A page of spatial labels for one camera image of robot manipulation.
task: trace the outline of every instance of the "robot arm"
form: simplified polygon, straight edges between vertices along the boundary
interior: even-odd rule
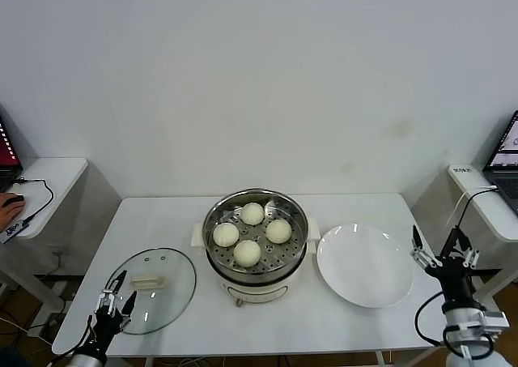
[[[494,341],[498,335],[509,328],[509,322],[504,313],[488,312],[473,298],[469,277],[477,265],[480,252],[473,249],[468,237],[458,227],[450,232],[437,257],[423,247],[415,226],[412,242],[414,250],[411,256],[429,276],[440,282],[443,290],[445,301],[442,311],[447,321],[443,344],[452,353],[448,365],[475,366],[474,361],[486,360],[494,352]],[[496,364],[498,358],[503,360],[495,354],[490,365],[499,366]]]
[[[124,304],[122,311],[119,312],[117,308],[117,295],[125,276],[126,271],[123,271],[99,295],[95,310],[96,324],[93,328],[90,326],[91,316],[88,319],[87,331],[90,331],[90,335],[87,341],[80,345],[83,342],[83,339],[81,339],[78,346],[55,358],[47,367],[60,361],[60,359],[72,352],[74,354],[68,364],[69,367],[103,367],[106,364],[106,351],[115,335],[121,333],[122,329],[130,323],[130,315],[135,307],[135,300],[137,298],[137,292],[133,292]]]

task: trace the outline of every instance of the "black cable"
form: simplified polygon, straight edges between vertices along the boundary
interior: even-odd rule
[[[4,314],[6,314],[7,316],[9,316],[9,318],[11,320],[13,320],[13,323],[20,326],[19,325],[19,322],[18,320],[16,319],[15,316],[13,316],[11,313],[9,313],[7,310],[3,309],[3,308],[0,308],[0,311],[2,311]],[[0,335],[18,335],[19,333],[21,332],[20,329],[18,329],[17,331],[14,331],[14,332],[0,332]]]
[[[66,351],[65,353],[62,353],[61,355],[58,355],[56,357],[54,357],[50,363],[48,365],[54,365],[55,363],[58,363],[61,359],[63,359],[64,357],[66,357],[67,355],[70,355],[72,352],[74,352],[76,349],[78,349],[79,347],[81,347],[81,344],[83,343],[83,341],[87,338],[87,335],[88,335],[88,332],[91,331],[91,319],[92,319],[92,316],[91,314],[88,316],[88,320],[87,320],[87,327],[84,329],[84,332],[83,332],[83,335],[81,336],[81,339],[79,340],[79,342],[73,346],[71,349],[69,349],[68,351]]]
[[[489,193],[490,191],[497,191],[498,189],[488,189],[488,190],[483,190],[483,191],[479,191],[478,193],[475,193],[473,194],[471,197],[469,197],[468,199],[468,202],[465,204],[464,206],[464,210],[462,211],[462,214],[461,214],[461,217],[459,219],[459,222],[456,223],[456,227],[457,228],[460,228],[461,227],[461,222],[462,222],[462,219],[464,219],[464,214],[466,213],[466,211],[468,210],[468,206],[469,206],[469,203],[471,203],[471,200],[475,197],[477,197],[478,195],[480,194],[484,194],[484,193]]]
[[[41,309],[41,306],[43,306],[43,304],[39,304],[39,305],[38,305],[38,306],[37,306],[37,307],[32,311],[31,315],[29,316],[29,319],[25,322],[25,325],[23,325],[23,328],[24,328],[25,330],[27,330],[27,331],[28,331],[28,324],[29,324],[30,322],[32,322],[32,320],[34,319],[34,317],[38,314],[38,312],[39,312],[39,311],[40,311],[40,309]],[[25,332],[23,332],[23,331],[20,331],[20,332],[18,333],[18,335],[16,336],[15,341],[13,341],[13,342],[12,342],[12,344],[11,344],[11,347],[12,347],[12,348],[16,349],[16,348],[18,347],[18,343],[19,343],[19,341],[22,339],[22,336],[23,336],[23,335],[25,335]]]
[[[54,255],[54,256],[57,256],[57,265],[54,269],[52,269],[51,271],[49,271],[47,274],[45,275],[39,275],[37,276],[36,278],[39,280],[39,281],[42,281],[44,280],[45,278],[47,278],[49,275],[52,275],[54,272],[56,272],[57,270],[59,270],[59,268],[62,266],[62,255],[61,254],[58,254],[58,255]]]
[[[57,314],[57,318],[56,320],[58,320],[59,316],[61,316],[63,314],[63,312],[65,311],[65,308],[66,308],[66,301],[63,300],[63,307],[62,309],[59,311],[59,313]],[[27,330],[29,329],[32,329],[32,328],[39,328],[40,326],[48,326],[49,325],[49,322],[46,322],[45,324],[40,324],[40,325],[32,325],[30,326],[29,328],[27,328]]]
[[[438,292],[437,294],[434,294],[432,297],[428,298],[427,301],[419,307],[419,309],[415,313],[415,317],[414,317],[415,331],[418,332],[418,335],[419,335],[419,337],[421,339],[427,341],[428,343],[430,343],[434,347],[439,347],[440,346],[440,341],[433,340],[433,339],[425,336],[423,333],[421,333],[421,331],[419,330],[419,322],[418,321],[419,321],[419,315],[421,314],[422,310],[424,308],[426,308],[430,302],[432,302],[435,298],[437,298],[438,296],[440,296],[442,294],[443,294],[443,292]]]
[[[464,355],[462,353],[458,352],[454,347],[452,347],[452,345],[448,342],[448,339],[446,338],[446,334],[448,332],[453,332],[453,331],[458,331],[458,330],[459,330],[458,325],[447,326],[446,328],[444,328],[443,341],[444,341],[444,345],[446,346],[446,348],[453,355],[456,355],[456,356],[464,359]],[[482,337],[485,337],[487,339],[487,341],[489,342],[489,348],[488,348],[487,352],[483,353],[482,355],[471,356],[472,361],[481,361],[482,359],[486,359],[495,350],[495,342],[493,341],[491,336],[489,336],[487,333],[482,333]]]
[[[40,207],[40,209],[38,209],[37,211],[32,213],[29,217],[26,217],[25,220],[23,221],[24,223],[30,223],[31,220],[34,217],[36,217],[36,215],[38,213],[43,211],[54,200],[54,192],[52,191],[52,189],[50,189],[49,185],[47,185],[47,181],[45,179],[25,179],[25,178],[21,177],[21,178],[15,179],[13,181],[13,183],[19,183],[19,184],[31,183],[31,182],[43,182],[45,189],[47,189],[47,191],[50,193],[50,199],[42,207]]]

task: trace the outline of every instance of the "wire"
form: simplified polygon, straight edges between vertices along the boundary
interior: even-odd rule
[[[28,330],[25,329],[25,328],[22,328],[20,325],[16,325],[15,323],[9,321],[9,320],[6,320],[5,318],[2,318],[0,317],[0,320],[4,321],[4,322],[7,322],[8,324],[11,324],[12,326],[16,326],[18,329],[20,329],[21,331],[25,332],[25,333],[28,333]],[[37,336],[38,339],[40,339],[41,341],[43,341],[44,343],[47,343],[48,345],[50,345],[52,347],[52,344],[49,343],[47,340],[45,340],[44,338],[40,337],[40,336]]]
[[[432,297],[428,298],[427,301],[419,307],[419,309],[415,313],[415,317],[414,317],[415,331],[418,332],[418,335],[419,335],[419,337],[421,339],[427,341],[428,343],[430,343],[434,347],[439,347],[440,346],[440,341],[433,340],[433,339],[425,336],[423,333],[421,333],[421,331],[419,330],[419,315],[421,314],[422,310],[428,306],[428,304],[430,302],[432,302],[435,298],[437,298],[438,296],[440,296],[442,294],[443,294],[443,292],[438,292],[437,294],[434,294]]]
[[[443,331],[443,341],[444,341],[444,345],[446,346],[446,348],[455,356],[458,356],[458,357],[461,357],[462,359],[465,359],[464,355],[460,352],[458,352],[449,342],[448,342],[448,339],[446,338],[446,334],[448,332],[453,332],[453,331],[458,331],[459,330],[459,326],[458,325],[454,325],[454,326],[447,326],[446,328],[444,328],[444,331]],[[481,361],[482,359],[486,359],[491,353],[493,353],[493,351],[495,350],[495,342],[493,341],[493,339],[491,338],[491,336],[489,336],[487,333],[482,333],[482,337],[485,337],[487,339],[487,341],[489,342],[489,348],[487,350],[487,352],[483,353],[482,355],[476,355],[476,356],[471,356],[471,360],[472,361]]]
[[[25,222],[25,223],[30,223],[31,220],[34,219],[34,217],[36,217],[36,215],[38,213],[43,211],[54,200],[54,192],[52,191],[52,189],[50,189],[49,185],[47,185],[47,181],[45,179],[25,179],[25,178],[21,177],[21,178],[15,179],[13,181],[13,183],[19,183],[19,184],[31,183],[31,182],[43,182],[45,189],[47,189],[47,191],[50,193],[50,198],[42,207],[40,207],[40,209],[38,209],[37,211],[32,213],[30,216],[26,217],[25,220],[23,220],[23,222]]]
[[[25,325],[23,325],[25,329],[27,329],[27,330],[29,329],[29,328],[28,328],[28,324],[29,324],[30,322],[32,322],[32,320],[34,319],[34,317],[38,314],[38,311],[41,309],[41,306],[42,306],[42,305],[43,305],[43,304],[39,304],[39,305],[38,305],[38,306],[37,306],[37,307],[32,311],[31,315],[29,316],[29,319],[25,322]],[[18,347],[18,342],[22,339],[22,335],[23,335],[23,332],[22,332],[22,331],[18,331],[18,334],[17,334],[17,336],[16,336],[15,341],[13,341],[13,342],[12,342],[12,344],[11,344],[11,347],[12,347],[12,348],[16,349],[16,348]]]
[[[496,191],[497,189],[494,188],[494,189],[488,189],[488,190],[484,190],[484,191],[479,191],[478,193],[475,193],[473,194],[471,197],[469,197],[468,199],[468,202],[465,204],[464,206],[464,210],[462,211],[462,214],[461,214],[461,217],[459,219],[459,222],[456,223],[456,227],[457,228],[460,228],[461,227],[461,222],[462,220],[464,219],[464,215],[466,214],[466,211],[468,210],[468,206],[469,206],[469,203],[471,203],[471,201],[473,200],[473,198],[477,197],[478,195],[480,194],[484,194],[484,193],[489,193],[490,191]]]
[[[94,338],[94,341],[97,341],[97,334],[96,334],[96,331],[94,331],[94,327],[90,324],[90,332],[91,332],[91,335],[93,336]]]
[[[76,349],[78,349],[81,346],[83,341],[87,338],[88,332],[90,332],[90,330],[91,330],[90,329],[91,328],[91,320],[92,320],[92,316],[90,314],[90,315],[88,315],[87,327],[84,329],[83,335],[81,336],[81,339],[79,340],[79,342],[75,346],[73,346],[71,349],[66,351],[65,353],[62,353],[61,355],[58,355],[58,356],[54,357],[47,364],[47,367],[50,367],[50,366],[54,365],[55,363],[58,363],[61,359],[63,359],[67,355],[71,354],[72,352],[74,352]]]
[[[213,365],[211,363],[209,363],[208,361],[206,361],[205,359],[201,359],[199,360],[200,363],[204,363],[206,365],[208,365],[209,367],[213,367]]]
[[[0,309],[4,314],[6,314],[7,316],[9,316],[14,322],[16,325],[19,325],[19,322],[18,320],[16,319],[15,316],[13,316],[11,313],[9,313],[7,310],[1,308]],[[20,331],[16,331],[16,332],[1,332],[0,335],[17,335],[18,333],[20,333]]]
[[[496,189],[496,186],[495,185],[492,185],[492,186],[479,186],[479,187],[475,187],[473,189],[467,189],[464,193],[461,194],[461,196],[459,197],[459,200],[456,202],[455,204],[455,207],[453,208],[453,212],[452,214],[448,217],[448,219],[446,220],[446,224],[444,224],[444,227],[447,227],[450,220],[452,219],[452,217],[455,215],[456,213],[456,210],[457,208],[459,207],[459,205],[461,204],[461,201],[462,199],[464,198],[465,195],[467,195],[468,193],[471,193],[472,191],[476,191],[476,190],[482,190],[482,189]]]
[[[56,319],[56,321],[59,319],[59,316],[61,316],[61,315],[63,314],[63,312],[65,311],[65,308],[66,308],[66,301],[63,301],[63,307],[62,307],[62,309],[59,311],[59,313],[57,314],[57,318],[55,318],[55,319]],[[32,326],[30,326],[30,327],[29,327],[29,328],[27,328],[27,329],[39,328],[39,327],[41,327],[41,326],[48,326],[50,323],[51,323],[51,322],[50,322],[50,321],[48,321],[48,322],[46,322],[45,324],[32,325]]]
[[[183,367],[185,365],[190,365],[191,363],[194,363],[195,365],[198,365],[197,361],[201,361],[205,359],[205,357],[198,357],[197,359],[182,359],[180,361],[180,363],[175,363],[175,364],[171,364],[171,363],[164,363],[163,361],[157,361],[157,363],[159,363],[160,365],[167,365],[167,366],[170,366],[170,367]]]
[[[59,270],[59,267],[62,266],[62,253],[59,252],[57,254],[55,254],[55,256],[57,256],[57,265],[56,265],[56,268],[54,268],[53,270],[49,271],[47,274],[43,275],[41,278],[38,278],[38,280],[42,281],[44,280],[45,278],[47,278],[49,275],[52,275],[54,272],[56,272],[57,270]]]
[[[52,348],[52,347],[40,348],[37,351],[33,351],[33,352],[28,353],[27,355],[23,355],[23,357],[27,359],[28,357],[30,357],[30,356],[32,356],[32,355],[34,355],[36,353],[39,353],[41,351],[44,351],[45,349],[50,349],[50,348]]]

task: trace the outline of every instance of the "white wall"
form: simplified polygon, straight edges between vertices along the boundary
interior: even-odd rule
[[[122,197],[400,191],[517,106],[516,0],[0,0],[0,101]]]

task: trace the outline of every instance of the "table leg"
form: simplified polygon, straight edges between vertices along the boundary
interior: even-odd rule
[[[402,360],[398,360],[394,362],[394,366],[396,367],[412,367],[419,363],[420,361],[429,357],[435,351],[440,350],[440,347],[432,347],[425,350],[417,350],[410,352],[410,357],[405,356]]]
[[[62,308],[63,300],[27,271],[21,261],[13,258],[4,245],[0,245],[0,271],[50,309],[59,311]]]
[[[18,284],[0,271],[0,284],[5,284],[9,290],[16,290]]]
[[[376,361],[378,362],[378,365],[386,365],[381,351],[376,351]]]
[[[512,255],[511,260],[507,261],[502,270],[493,278],[485,282],[475,293],[474,297],[480,301],[486,297],[492,297],[497,292],[505,288],[516,277],[518,277],[518,258]]]

